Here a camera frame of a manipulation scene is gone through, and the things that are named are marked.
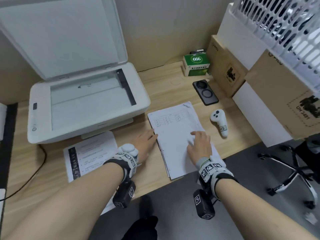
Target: hand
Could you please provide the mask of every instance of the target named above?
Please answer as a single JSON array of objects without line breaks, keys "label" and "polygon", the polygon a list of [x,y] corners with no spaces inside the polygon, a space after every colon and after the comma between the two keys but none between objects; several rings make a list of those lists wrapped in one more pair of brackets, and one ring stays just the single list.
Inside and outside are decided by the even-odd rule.
[{"label": "hand", "polygon": [[210,144],[210,136],[204,131],[193,131],[190,133],[195,136],[194,145],[188,145],[186,151],[195,165],[201,157],[210,157],[212,155],[212,148]]},{"label": "hand", "polygon": [[138,163],[144,163],[147,160],[157,138],[158,134],[154,134],[154,129],[149,129],[133,139],[131,144],[139,151]]}]

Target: wooden desk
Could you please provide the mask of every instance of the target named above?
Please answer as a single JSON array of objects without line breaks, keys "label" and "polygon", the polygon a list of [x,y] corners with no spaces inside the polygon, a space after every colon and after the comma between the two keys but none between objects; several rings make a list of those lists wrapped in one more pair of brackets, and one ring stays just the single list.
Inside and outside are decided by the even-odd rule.
[{"label": "wooden desk", "polygon": [[[182,62],[177,62],[139,72],[150,96],[151,105],[145,114],[135,117],[132,124],[113,130],[118,145],[130,142],[138,133],[151,128],[147,118],[148,113],[186,101],[193,104],[203,128],[210,134],[211,140],[222,158],[261,141],[234,101],[231,98],[226,98],[214,81],[209,84],[220,102],[205,106],[192,86],[194,81],[204,79],[204,77],[185,77],[181,65]],[[223,109],[226,113],[229,129],[227,139],[222,139],[219,128],[209,119],[215,109]],[[7,195],[21,187],[43,161],[42,151],[37,145],[27,141],[27,120],[28,102],[22,102],[18,106]],[[39,202],[68,184],[63,149],[79,141],[81,138],[75,137],[44,145],[48,153],[46,164],[27,186],[5,202],[2,238],[12,231],[17,223]],[[134,175],[133,180],[137,186],[136,197],[171,182],[157,145],[145,166],[138,168],[138,173]]]}]

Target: wrist tracker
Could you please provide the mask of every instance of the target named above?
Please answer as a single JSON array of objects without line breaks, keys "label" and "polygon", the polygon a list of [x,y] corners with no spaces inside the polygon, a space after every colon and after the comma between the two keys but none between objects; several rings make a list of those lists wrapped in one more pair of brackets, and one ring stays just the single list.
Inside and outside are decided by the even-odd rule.
[{"label": "wrist tracker", "polygon": [[127,208],[136,190],[136,185],[131,180],[132,176],[136,173],[138,165],[139,151],[132,144],[124,144],[118,148],[118,152],[104,162],[116,163],[123,170],[123,179],[119,185],[112,202],[118,208]]},{"label": "wrist tracker", "polygon": [[212,199],[219,200],[215,193],[217,182],[220,179],[233,179],[237,182],[238,180],[226,168],[225,162],[219,157],[202,157],[195,166],[199,171],[199,182],[202,186],[202,189],[198,189],[193,193],[195,208],[200,218],[210,220],[215,216]]}]

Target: white sensor device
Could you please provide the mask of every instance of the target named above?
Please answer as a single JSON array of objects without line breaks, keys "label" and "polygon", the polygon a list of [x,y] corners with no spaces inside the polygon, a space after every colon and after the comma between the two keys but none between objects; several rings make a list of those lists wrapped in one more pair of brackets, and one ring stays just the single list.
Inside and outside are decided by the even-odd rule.
[{"label": "white sensor device", "polygon": [[220,128],[221,135],[223,137],[228,136],[228,126],[227,126],[227,119],[224,111],[222,109],[217,109],[212,112],[210,115],[210,120],[212,122],[216,122]]}]

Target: instruction sheet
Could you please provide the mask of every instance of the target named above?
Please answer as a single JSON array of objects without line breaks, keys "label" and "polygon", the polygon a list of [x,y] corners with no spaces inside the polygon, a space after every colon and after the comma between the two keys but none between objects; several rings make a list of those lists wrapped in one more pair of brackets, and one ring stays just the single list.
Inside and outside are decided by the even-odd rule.
[{"label": "instruction sheet", "polygon": [[[103,165],[118,151],[111,131],[91,137],[63,150],[69,183]],[[101,214],[113,209],[111,200]]]},{"label": "instruction sheet", "polygon": [[[168,177],[176,179],[196,171],[187,154],[187,146],[194,142],[190,133],[204,129],[191,102],[149,113],[148,118],[154,132],[159,134],[158,144]],[[211,146],[212,155],[220,157],[214,145]]]}]

